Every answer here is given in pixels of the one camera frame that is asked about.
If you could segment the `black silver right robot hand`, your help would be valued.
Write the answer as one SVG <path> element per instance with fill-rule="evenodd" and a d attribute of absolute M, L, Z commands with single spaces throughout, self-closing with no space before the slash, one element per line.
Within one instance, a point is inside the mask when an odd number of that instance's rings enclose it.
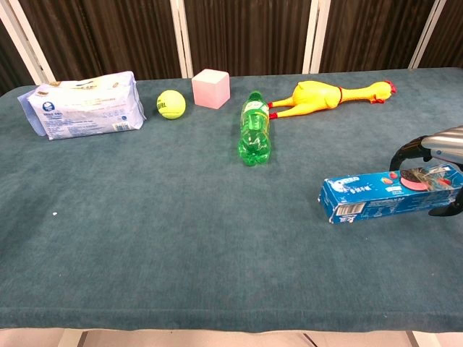
<path fill-rule="evenodd" d="M 439 159 L 444 165 L 402 169 L 407 159 L 428 162 Z M 448 217 L 462 212 L 462 127 L 424 135 L 400 147 L 391 159 L 389 171 L 399 173 L 399 183 L 407 190 L 398 213 L 427 210 L 431 216 Z"/>

